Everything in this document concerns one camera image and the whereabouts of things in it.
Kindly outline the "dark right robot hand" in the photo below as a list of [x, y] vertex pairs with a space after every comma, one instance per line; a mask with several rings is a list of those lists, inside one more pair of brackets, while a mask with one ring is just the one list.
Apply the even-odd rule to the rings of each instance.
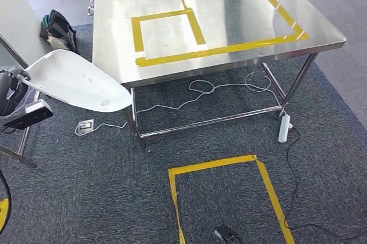
[[226, 226], [225, 224], [219, 224], [214, 227], [214, 234], [217, 237], [225, 241], [226, 243], [238, 241], [238, 243], [243, 243], [243, 237], [235, 232], [234, 230]]

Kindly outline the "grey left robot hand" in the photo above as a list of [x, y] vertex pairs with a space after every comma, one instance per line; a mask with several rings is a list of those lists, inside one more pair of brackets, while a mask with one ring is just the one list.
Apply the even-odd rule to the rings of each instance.
[[1, 116], [13, 113], [15, 108], [27, 93], [28, 86], [18, 79], [31, 79], [23, 69], [13, 67], [10, 70], [1, 70]]

